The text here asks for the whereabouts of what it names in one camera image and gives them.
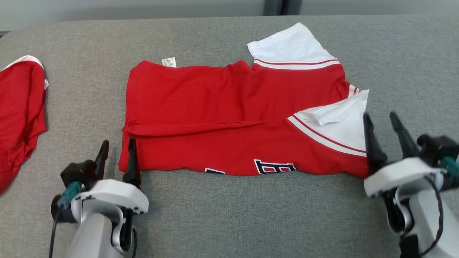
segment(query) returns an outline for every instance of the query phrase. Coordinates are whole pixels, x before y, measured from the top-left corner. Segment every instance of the clothing tag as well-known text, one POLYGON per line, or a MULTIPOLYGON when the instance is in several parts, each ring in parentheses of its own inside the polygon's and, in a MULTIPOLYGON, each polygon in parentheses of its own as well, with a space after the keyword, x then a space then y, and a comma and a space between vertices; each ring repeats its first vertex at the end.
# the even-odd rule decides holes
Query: clothing tag
POLYGON ((177 65, 175 64, 175 57, 163 59, 162 65, 167 67, 177 67, 177 65))

